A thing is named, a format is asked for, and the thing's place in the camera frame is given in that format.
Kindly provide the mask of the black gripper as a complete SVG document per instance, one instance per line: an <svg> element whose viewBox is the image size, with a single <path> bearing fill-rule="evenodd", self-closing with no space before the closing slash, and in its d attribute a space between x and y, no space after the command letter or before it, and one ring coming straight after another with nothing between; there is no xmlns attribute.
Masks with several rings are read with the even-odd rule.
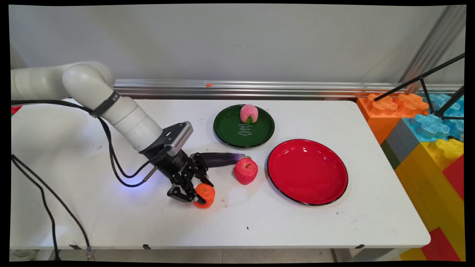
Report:
<svg viewBox="0 0 475 267"><path fill-rule="evenodd" d="M207 175L208 166L200 153L188 156L183 150L180 150L175 156L164 154L164 157L159 161L159 171L171 182L171 188L167 191L168 197L180 202L207 203L195 191L192 183L195 176L202 184L214 187Z"/></svg>

